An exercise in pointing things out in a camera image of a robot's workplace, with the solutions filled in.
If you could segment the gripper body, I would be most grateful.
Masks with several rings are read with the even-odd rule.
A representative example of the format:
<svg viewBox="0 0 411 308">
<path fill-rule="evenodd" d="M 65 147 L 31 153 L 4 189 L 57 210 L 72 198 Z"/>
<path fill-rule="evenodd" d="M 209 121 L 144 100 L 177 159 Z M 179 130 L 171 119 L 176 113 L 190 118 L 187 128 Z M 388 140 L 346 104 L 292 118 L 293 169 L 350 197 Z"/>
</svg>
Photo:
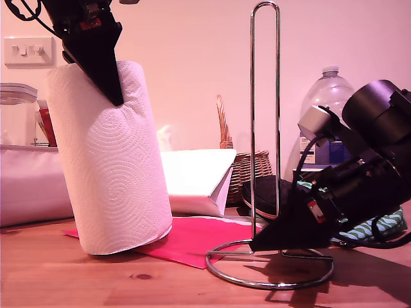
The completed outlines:
<svg viewBox="0 0 411 308">
<path fill-rule="evenodd" d="M 410 199 L 410 159 L 350 160 L 312 178 L 304 200 L 304 235 L 331 239 L 372 218 L 391 214 Z"/>
</svg>

